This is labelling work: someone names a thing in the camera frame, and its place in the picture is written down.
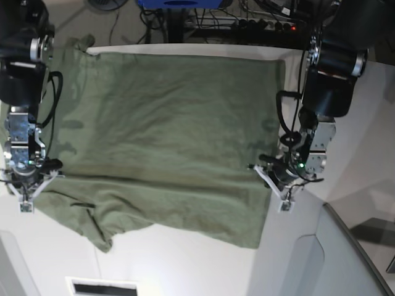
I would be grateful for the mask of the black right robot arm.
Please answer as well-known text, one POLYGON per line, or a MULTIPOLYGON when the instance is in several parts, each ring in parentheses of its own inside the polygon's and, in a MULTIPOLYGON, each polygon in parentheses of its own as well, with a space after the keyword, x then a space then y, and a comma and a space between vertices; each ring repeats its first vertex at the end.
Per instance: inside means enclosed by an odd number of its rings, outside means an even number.
POLYGON ((44 1, 1 1, 1 103, 6 109, 4 182, 19 194, 34 191, 45 164, 38 121, 50 71, 54 25, 44 1))

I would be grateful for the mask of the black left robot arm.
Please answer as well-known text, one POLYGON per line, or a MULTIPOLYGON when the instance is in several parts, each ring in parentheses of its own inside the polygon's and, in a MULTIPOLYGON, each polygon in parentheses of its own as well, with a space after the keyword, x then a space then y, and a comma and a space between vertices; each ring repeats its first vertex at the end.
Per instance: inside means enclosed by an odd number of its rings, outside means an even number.
POLYGON ((262 154, 272 189, 319 183, 335 120, 351 106, 357 80, 366 68, 368 49, 379 33, 380 17, 394 20, 394 1, 333 1, 313 23, 305 46, 306 75, 297 91, 278 91, 276 111, 284 131, 280 157, 262 154))

